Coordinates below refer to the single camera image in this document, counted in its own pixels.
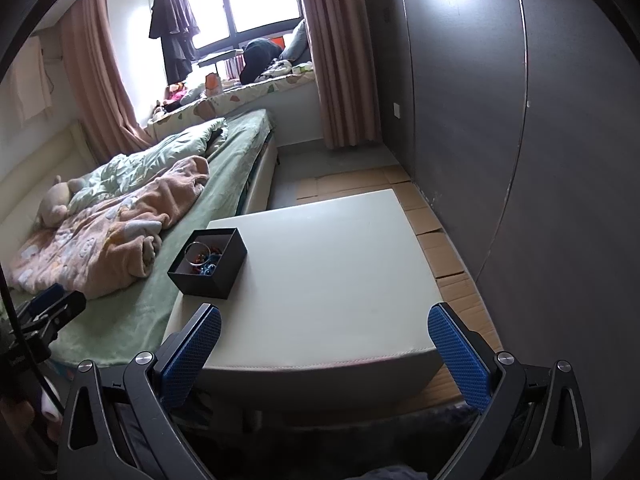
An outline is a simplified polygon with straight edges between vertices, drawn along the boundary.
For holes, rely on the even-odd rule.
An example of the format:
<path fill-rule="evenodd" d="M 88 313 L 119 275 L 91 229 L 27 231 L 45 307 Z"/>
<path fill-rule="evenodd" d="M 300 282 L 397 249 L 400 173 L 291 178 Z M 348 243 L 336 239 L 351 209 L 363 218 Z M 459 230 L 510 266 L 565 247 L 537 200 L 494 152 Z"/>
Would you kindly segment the person's left hand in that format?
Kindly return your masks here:
<path fill-rule="evenodd" d="M 1 455 L 35 472 L 58 468 L 63 416 L 38 382 L 1 398 Z"/>

